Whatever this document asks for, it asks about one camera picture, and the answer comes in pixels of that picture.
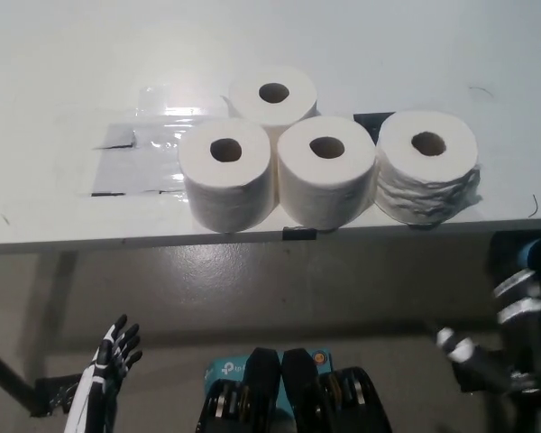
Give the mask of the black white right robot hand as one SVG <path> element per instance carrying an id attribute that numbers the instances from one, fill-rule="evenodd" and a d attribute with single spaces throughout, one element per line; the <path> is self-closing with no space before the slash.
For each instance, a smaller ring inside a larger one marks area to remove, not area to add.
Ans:
<path id="1" fill-rule="evenodd" d="M 462 392 L 540 393 L 536 378 L 508 364 L 502 351 L 486 349 L 450 327 L 436 333 L 436 345 L 451 363 Z"/>

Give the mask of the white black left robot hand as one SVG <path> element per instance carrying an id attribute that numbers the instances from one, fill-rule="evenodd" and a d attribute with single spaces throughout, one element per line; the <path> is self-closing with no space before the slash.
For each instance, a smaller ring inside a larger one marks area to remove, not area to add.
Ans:
<path id="1" fill-rule="evenodd" d="M 142 358 L 137 324 L 127 327 L 123 314 L 107 330 L 83 371 L 71 404 L 65 433 L 110 433 L 115 430 L 118 394 Z"/>

